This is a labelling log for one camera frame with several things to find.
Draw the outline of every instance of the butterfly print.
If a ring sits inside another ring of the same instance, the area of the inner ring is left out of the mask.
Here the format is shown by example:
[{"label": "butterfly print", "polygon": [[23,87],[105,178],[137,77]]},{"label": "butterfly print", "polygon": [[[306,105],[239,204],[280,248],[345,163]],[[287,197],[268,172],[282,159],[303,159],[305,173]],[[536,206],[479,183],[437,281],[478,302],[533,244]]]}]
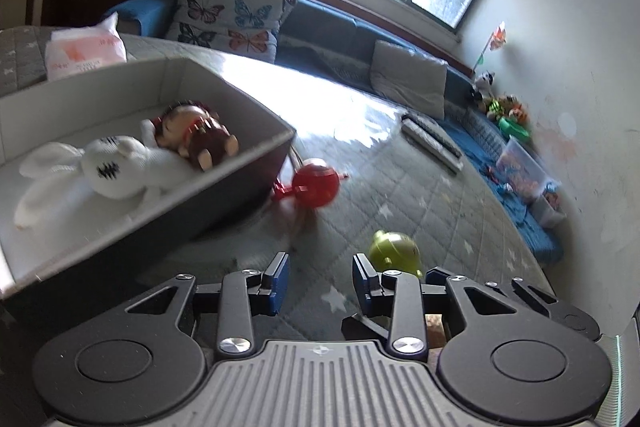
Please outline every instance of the butterfly print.
[{"label": "butterfly print", "polygon": [[211,41],[215,36],[215,32],[202,32],[199,35],[196,35],[191,26],[184,22],[181,22],[178,42],[184,42],[185,44],[195,44],[196,46],[202,46],[203,48],[210,48]]},{"label": "butterfly print", "polygon": [[252,37],[246,33],[239,33],[233,30],[228,30],[228,32],[229,37],[231,37],[229,47],[233,51],[246,47],[247,53],[250,50],[249,48],[257,53],[266,53],[267,44],[269,43],[269,34],[266,31],[261,31]]},{"label": "butterfly print", "polygon": [[255,14],[249,10],[249,7],[243,0],[236,0],[236,24],[240,28],[264,28],[264,19],[271,13],[272,5],[267,4],[261,6],[255,11]]},{"label": "butterfly print", "polygon": [[216,4],[215,6],[204,8],[200,6],[196,0],[187,0],[187,5],[189,6],[189,9],[187,10],[189,18],[195,21],[202,19],[206,24],[213,24],[218,15],[220,15],[220,12],[225,9],[222,4]]}]

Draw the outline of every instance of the white stuffed bunny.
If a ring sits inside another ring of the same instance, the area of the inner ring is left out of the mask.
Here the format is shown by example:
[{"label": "white stuffed bunny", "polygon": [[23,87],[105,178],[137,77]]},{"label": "white stuffed bunny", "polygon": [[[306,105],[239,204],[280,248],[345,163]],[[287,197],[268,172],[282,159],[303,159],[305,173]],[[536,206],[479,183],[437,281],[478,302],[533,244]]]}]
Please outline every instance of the white stuffed bunny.
[{"label": "white stuffed bunny", "polygon": [[18,202],[15,226],[32,227],[54,212],[80,176],[95,192],[113,200],[146,190],[143,206],[198,174],[175,152],[156,147],[150,133],[143,125],[143,140],[148,146],[130,136],[110,136],[94,140],[84,149],[52,142],[31,152],[20,165],[20,174],[34,182]]}]

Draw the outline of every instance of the wall stain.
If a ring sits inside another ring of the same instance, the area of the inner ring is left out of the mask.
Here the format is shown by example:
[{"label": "wall stain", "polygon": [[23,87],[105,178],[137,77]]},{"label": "wall stain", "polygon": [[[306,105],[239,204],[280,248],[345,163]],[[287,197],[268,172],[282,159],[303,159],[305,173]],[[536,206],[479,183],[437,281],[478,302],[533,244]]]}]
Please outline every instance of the wall stain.
[{"label": "wall stain", "polygon": [[559,128],[550,128],[537,123],[533,138],[539,150],[545,150],[559,162],[567,163],[577,156],[575,142],[565,137]]}]

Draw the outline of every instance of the gray storage box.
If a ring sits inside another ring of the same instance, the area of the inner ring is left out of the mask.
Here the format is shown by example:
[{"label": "gray storage box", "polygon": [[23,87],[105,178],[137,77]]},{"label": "gray storage box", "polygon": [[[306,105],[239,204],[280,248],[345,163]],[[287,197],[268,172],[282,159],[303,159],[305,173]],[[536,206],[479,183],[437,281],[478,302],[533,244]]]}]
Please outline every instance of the gray storage box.
[{"label": "gray storage box", "polygon": [[[31,183],[18,172],[28,152],[49,141],[82,147],[104,136],[140,139],[141,120],[185,98],[204,102],[220,115],[238,138],[238,156],[133,217],[128,212],[137,206],[136,198],[90,201],[78,210],[78,219],[33,230],[14,227],[15,205]],[[79,285],[73,293],[81,298],[80,286],[93,292],[99,283],[115,284],[110,278],[123,270],[139,272],[225,214],[267,194],[294,135],[292,127],[246,93],[181,57],[120,64],[0,98],[0,298],[9,308],[25,299],[35,304],[27,290],[40,294],[55,285],[47,299],[69,305],[62,295],[69,285]],[[95,219],[85,219],[92,212],[104,216],[99,229]]]}]

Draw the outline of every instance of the bunny ear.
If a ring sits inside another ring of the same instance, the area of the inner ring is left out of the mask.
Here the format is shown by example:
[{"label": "bunny ear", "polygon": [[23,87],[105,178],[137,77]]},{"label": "bunny ear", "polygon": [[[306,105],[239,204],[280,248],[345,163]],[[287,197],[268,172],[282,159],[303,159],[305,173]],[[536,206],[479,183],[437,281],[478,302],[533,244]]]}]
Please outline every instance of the bunny ear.
[{"label": "bunny ear", "polygon": [[140,122],[140,131],[142,133],[142,143],[145,147],[158,148],[156,142],[156,126],[151,120],[143,120]]},{"label": "bunny ear", "polygon": [[25,178],[42,178],[56,166],[74,167],[78,165],[84,150],[66,143],[47,143],[31,152],[20,165],[20,174]]},{"label": "bunny ear", "polygon": [[32,227],[50,214],[65,198],[71,183],[81,175],[79,168],[58,166],[48,176],[34,181],[15,207],[15,226],[19,229]]}]

